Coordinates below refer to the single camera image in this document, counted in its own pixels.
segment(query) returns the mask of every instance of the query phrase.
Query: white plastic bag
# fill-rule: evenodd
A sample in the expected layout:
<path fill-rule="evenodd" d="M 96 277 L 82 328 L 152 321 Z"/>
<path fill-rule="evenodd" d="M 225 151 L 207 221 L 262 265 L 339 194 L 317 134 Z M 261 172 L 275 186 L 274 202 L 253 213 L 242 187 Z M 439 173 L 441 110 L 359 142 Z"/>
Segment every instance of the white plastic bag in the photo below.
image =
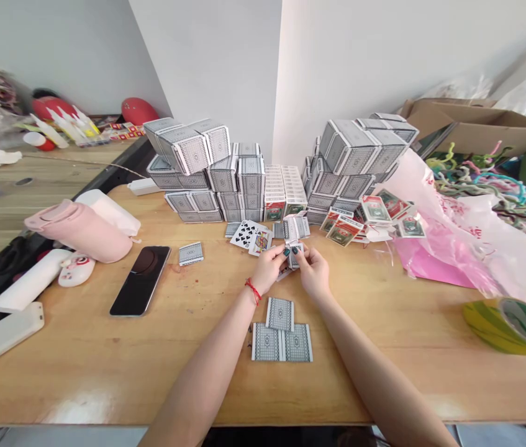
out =
<path fill-rule="evenodd" d="M 426 221 L 427 238 L 414 240 L 417 250 L 460 269 L 488 298 L 526 301 L 526 234 L 492 211 L 495 196 L 454 199 L 439 194 L 432 171 L 411 149 L 383 187 L 413 201 Z"/>

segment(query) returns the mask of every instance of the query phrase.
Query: pink thermos bottle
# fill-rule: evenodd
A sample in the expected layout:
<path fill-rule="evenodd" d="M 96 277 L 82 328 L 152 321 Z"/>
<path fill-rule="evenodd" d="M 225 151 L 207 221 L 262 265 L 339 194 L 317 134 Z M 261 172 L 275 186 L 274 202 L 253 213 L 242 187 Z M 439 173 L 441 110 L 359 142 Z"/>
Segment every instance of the pink thermos bottle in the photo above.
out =
<path fill-rule="evenodd" d="M 68 199 L 27 217 L 25 225 L 45 238 L 59 241 L 103 263 L 121 260 L 132 247 L 128 236 L 92 208 Z"/>

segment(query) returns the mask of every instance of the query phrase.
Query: smartphone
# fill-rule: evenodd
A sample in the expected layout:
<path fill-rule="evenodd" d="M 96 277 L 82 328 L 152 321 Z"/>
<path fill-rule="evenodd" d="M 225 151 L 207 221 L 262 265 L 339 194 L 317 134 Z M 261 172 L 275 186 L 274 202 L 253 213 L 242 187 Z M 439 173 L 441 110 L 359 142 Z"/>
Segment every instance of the smartphone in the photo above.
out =
<path fill-rule="evenodd" d="M 109 314 L 113 317 L 139 317 L 145 313 L 171 248 L 147 246 L 138 254 Z"/>

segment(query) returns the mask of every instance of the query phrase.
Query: cup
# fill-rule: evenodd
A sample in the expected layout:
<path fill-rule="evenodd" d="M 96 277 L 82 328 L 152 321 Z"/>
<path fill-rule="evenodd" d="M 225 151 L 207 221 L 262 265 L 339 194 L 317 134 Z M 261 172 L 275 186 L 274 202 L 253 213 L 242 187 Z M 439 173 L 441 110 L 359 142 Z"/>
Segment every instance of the cup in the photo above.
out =
<path fill-rule="evenodd" d="M 35 146 L 37 149 L 42 150 L 44 152 L 54 150 L 54 148 L 56 147 L 53 141 L 48 140 L 39 132 L 25 133 L 22 139 L 25 143 L 30 144 L 31 146 Z"/>

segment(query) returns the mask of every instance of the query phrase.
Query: yellow green tape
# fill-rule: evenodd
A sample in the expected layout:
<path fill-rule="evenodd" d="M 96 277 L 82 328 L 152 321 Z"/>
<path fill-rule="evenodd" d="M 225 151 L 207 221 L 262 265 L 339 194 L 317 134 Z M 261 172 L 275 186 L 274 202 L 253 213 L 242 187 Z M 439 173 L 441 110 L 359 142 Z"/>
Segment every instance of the yellow green tape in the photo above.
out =
<path fill-rule="evenodd" d="M 526 355 L 526 303 L 494 298 L 465 304 L 463 317 L 474 333 L 505 354 Z"/>

